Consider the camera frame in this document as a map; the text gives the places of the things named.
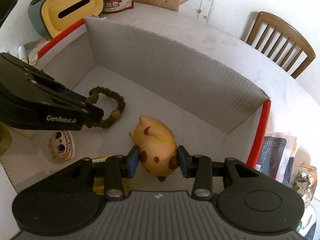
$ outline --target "cardboard box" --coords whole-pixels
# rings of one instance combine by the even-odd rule
[[[72,132],[76,154],[69,162],[51,158],[52,131],[37,131],[30,140],[11,131],[12,145],[2,163],[17,192],[83,157],[126,155],[133,146],[129,131],[140,115],[164,122],[191,155],[221,162],[235,157],[255,167],[268,122],[268,96],[194,49],[129,25],[87,17],[46,44],[36,67],[84,96],[96,86],[108,87],[124,97],[126,108],[109,129]],[[109,115],[116,102],[101,95],[97,106]],[[159,182],[139,165],[130,187],[190,191],[193,181],[177,169]],[[222,184],[214,189],[222,190]]]

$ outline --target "yellow tissue box lid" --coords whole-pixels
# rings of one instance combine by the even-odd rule
[[[100,14],[103,0],[46,0],[41,8],[43,22],[54,38],[81,18]]]

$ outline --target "wooden chair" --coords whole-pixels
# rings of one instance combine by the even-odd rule
[[[263,39],[265,38],[270,26],[274,27],[274,30],[272,31],[270,37],[268,38],[266,44],[264,45],[261,53],[264,54],[269,47],[272,39],[274,38],[276,31],[279,31],[281,34],[276,40],[276,43],[271,48],[270,52],[268,53],[267,57],[270,58],[272,54],[274,53],[276,47],[279,45],[280,40],[283,36],[287,37],[286,42],[282,46],[282,48],[279,50],[279,52],[276,54],[275,58],[273,59],[274,62],[276,62],[283,51],[285,50],[286,46],[288,45],[289,41],[291,40],[294,42],[288,53],[284,56],[283,60],[280,62],[279,66],[282,67],[284,63],[287,61],[287,59],[290,57],[291,53],[293,52],[294,48],[298,46],[300,48],[299,52],[295,55],[293,60],[288,64],[285,71],[288,71],[292,65],[296,62],[302,51],[307,55],[305,60],[297,67],[297,69],[292,73],[293,78],[297,78],[302,71],[305,70],[305,68],[315,59],[316,54],[313,51],[312,47],[310,46],[309,42],[295,29],[293,28],[289,23],[285,22],[283,19],[279,18],[278,16],[268,13],[268,12],[259,12],[258,16],[254,22],[254,25],[252,27],[252,30],[249,34],[249,37],[246,41],[247,44],[251,45],[254,38],[256,37],[259,28],[262,24],[262,22],[267,23],[267,27],[263,31],[257,45],[255,46],[255,49],[259,49],[261,46]]]

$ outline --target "tabletop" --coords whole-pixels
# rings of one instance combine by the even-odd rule
[[[292,174],[297,173],[300,161],[319,168],[320,107],[268,57],[210,25],[163,8],[135,3],[134,9],[106,17],[185,44],[248,78],[271,99],[267,132],[291,134],[300,142]],[[320,199],[320,187],[315,198]]]

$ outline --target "white logo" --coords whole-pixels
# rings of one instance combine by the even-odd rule
[[[47,116],[47,121],[52,122],[67,122],[67,123],[76,123],[77,119],[68,119],[68,118],[62,118],[62,117],[52,117],[51,115]]]
[[[163,195],[159,193],[159,194],[155,195],[155,197],[156,197],[157,199],[160,199],[160,198],[163,197]]]

